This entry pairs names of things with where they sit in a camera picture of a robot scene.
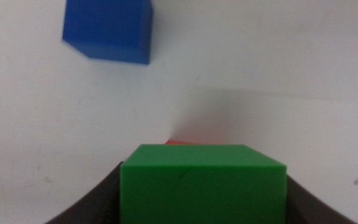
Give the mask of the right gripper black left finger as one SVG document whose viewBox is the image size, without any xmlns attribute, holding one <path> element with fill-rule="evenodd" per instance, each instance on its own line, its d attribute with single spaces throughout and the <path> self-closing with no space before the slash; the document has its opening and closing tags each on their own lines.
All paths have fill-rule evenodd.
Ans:
<svg viewBox="0 0 358 224">
<path fill-rule="evenodd" d="M 92 190 L 46 224 L 120 224 L 121 162 Z"/>
</svg>

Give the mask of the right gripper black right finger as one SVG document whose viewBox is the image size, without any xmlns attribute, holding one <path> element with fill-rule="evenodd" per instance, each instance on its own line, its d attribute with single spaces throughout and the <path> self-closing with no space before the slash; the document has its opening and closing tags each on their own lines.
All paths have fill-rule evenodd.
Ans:
<svg viewBox="0 0 358 224">
<path fill-rule="evenodd" d="M 287 175 L 287 224 L 356 224 Z"/>
</svg>

